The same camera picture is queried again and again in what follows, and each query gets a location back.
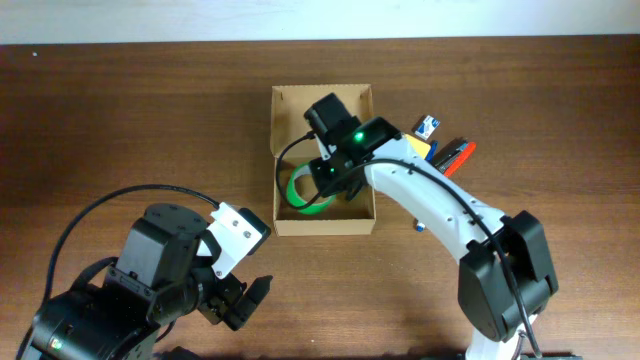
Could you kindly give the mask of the brown cardboard box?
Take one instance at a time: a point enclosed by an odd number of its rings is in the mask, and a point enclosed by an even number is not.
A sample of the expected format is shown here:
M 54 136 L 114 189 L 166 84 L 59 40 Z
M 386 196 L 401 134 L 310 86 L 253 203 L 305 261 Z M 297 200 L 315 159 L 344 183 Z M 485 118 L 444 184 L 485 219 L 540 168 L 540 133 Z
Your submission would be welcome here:
M 334 93 L 360 120 L 373 116 L 369 84 L 286 85 L 272 88 L 270 148 L 274 157 L 310 131 L 304 112 Z M 375 192 L 366 187 L 351 201 L 342 195 L 318 214 L 305 215 L 289 207 L 279 193 L 273 195 L 273 221 L 283 236 L 369 235 L 376 222 Z

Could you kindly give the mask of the green tape roll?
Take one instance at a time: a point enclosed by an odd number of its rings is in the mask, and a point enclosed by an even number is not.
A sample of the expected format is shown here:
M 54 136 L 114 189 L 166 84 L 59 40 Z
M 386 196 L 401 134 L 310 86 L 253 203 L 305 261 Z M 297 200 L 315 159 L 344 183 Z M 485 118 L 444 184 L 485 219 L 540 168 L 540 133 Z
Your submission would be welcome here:
M 304 215 L 316 215 L 324 212 L 334 201 L 336 196 L 332 195 L 326 198 L 323 202 L 315 202 L 305 209 L 301 209 L 301 206 L 307 203 L 296 188 L 296 181 L 303 176 L 310 176 L 311 169 L 308 163 L 297 166 L 287 184 L 286 187 L 286 199 L 289 203 L 295 207 L 298 207 L 298 211 Z

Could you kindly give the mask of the yellow spiral notepad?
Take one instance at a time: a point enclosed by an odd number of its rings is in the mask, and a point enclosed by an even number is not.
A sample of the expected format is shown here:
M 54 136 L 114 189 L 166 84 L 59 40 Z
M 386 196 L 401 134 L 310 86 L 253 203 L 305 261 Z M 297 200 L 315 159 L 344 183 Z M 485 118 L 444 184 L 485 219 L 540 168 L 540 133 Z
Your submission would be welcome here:
M 404 138 L 410 143 L 411 147 L 417 152 L 420 158 L 425 159 L 431 150 L 431 146 L 410 134 L 404 134 Z

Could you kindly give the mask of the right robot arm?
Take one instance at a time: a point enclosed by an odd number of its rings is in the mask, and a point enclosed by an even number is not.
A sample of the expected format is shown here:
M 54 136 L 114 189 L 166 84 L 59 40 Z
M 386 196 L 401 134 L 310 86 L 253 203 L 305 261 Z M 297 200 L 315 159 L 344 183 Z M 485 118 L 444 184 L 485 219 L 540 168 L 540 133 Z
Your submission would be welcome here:
M 559 284 L 544 228 L 527 211 L 510 217 L 429 164 L 381 117 L 361 122 L 335 94 L 304 114 L 322 155 L 311 164 L 320 196 L 388 196 L 423 223 L 458 265 L 457 301 L 474 328 L 466 359 L 541 358 L 532 324 Z

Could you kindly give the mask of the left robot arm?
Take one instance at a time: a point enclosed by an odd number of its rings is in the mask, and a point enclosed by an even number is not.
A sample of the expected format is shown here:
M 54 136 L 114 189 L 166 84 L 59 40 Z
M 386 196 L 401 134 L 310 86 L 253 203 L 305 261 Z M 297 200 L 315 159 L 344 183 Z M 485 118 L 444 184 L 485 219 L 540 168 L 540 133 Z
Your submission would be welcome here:
M 233 269 L 270 228 L 247 208 L 222 203 L 207 222 L 182 206 L 149 206 L 120 256 L 85 268 L 36 312 L 22 359 L 149 359 L 161 330 L 199 312 L 242 328 L 270 290 L 272 276 L 247 284 Z

